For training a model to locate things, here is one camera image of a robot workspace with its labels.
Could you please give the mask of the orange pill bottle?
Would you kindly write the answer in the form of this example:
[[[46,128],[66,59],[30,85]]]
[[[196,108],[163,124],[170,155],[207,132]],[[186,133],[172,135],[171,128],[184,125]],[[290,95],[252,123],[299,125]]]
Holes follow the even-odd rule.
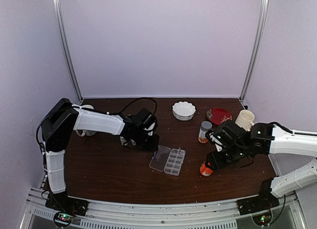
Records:
[[[211,174],[213,174],[211,164],[205,161],[200,167],[200,174],[202,176],[210,176]]]

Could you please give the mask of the clear plastic pill organizer box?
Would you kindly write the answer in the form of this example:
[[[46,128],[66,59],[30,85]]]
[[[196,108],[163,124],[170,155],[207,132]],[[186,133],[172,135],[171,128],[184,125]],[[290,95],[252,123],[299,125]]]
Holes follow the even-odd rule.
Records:
[[[172,149],[158,145],[158,150],[155,151],[149,168],[167,175],[179,176],[185,156],[186,151],[181,148]]]

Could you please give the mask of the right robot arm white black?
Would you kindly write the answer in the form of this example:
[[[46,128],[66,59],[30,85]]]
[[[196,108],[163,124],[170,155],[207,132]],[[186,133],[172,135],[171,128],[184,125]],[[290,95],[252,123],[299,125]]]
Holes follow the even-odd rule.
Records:
[[[290,130],[278,122],[256,123],[249,131],[228,120],[215,131],[206,133],[216,150],[207,154],[203,167],[215,172],[256,155],[293,154],[310,156],[312,160],[286,175],[266,180],[268,189],[254,198],[254,206],[264,210],[285,194],[317,181],[317,134]]]

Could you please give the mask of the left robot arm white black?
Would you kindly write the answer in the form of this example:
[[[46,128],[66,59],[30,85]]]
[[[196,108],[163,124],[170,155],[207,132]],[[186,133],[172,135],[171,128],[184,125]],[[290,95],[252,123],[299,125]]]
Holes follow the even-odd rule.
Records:
[[[64,179],[64,154],[73,132],[81,137],[107,133],[118,136],[123,146],[132,145],[140,151],[158,149],[156,111],[142,108],[133,115],[125,115],[124,111],[102,112],[62,98],[39,123],[36,141],[44,156],[51,201],[60,211],[71,207]]]

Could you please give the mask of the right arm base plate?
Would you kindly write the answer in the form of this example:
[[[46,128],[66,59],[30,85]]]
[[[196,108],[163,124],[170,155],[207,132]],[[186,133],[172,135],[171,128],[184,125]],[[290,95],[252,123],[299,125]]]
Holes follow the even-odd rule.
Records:
[[[279,206],[279,200],[270,196],[255,196],[237,200],[239,214],[252,216],[253,222],[260,227],[269,226],[273,222],[272,209]]]

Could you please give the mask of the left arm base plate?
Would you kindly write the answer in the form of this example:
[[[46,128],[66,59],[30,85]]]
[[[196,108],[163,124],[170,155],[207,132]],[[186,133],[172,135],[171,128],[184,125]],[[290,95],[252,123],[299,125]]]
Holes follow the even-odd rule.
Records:
[[[49,194],[45,206],[55,210],[53,222],[57,227],[65,228],[72,224],[77,216],[85,216],[88,210],[87,200]]]

